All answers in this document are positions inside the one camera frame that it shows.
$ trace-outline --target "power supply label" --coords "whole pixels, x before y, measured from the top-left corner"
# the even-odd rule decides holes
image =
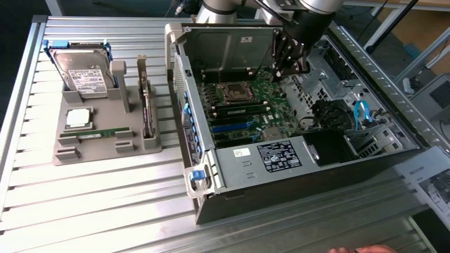
[[[289,141],[260,145],[257,146],[257,151],[268,172],[301,166]]]

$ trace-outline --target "white sticker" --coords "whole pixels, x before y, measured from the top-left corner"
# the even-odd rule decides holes
[[[249,155],[249,149],[234,149],[232,150],[233,152],[233,157],[244,157],[245,155]]]
[[[101,70],[69,70],[69,75],[79,94],[106,92]]]
[[[253,37],[241,37],[240,38],[240,43],[249,43],[252,42]]]
[[[93,138],[99,138],[101,134],[95,133],[95,134],[86,134],[86,135],[78,135],[77,139],[93,139]]]

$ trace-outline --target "cpu socket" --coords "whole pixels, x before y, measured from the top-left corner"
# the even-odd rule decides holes
[[[253,100],[253,94],[245,82],[222,83],[222,98],[225,103],[244,102]]]

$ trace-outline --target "paper document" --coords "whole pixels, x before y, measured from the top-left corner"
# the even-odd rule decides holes
[[[439,147],[395,166],[450,230],[450,157]]]

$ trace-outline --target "blue pcie slot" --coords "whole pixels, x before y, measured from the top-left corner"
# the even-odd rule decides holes
[[[234,130],[245,130],[252,125],[252,122],[254,120],[246,122],[246,123],[237,123],[232,125],[221,125],[221,126],[213,126],[212,127],[212,133],[220,133],[226,131],[234,131]]]

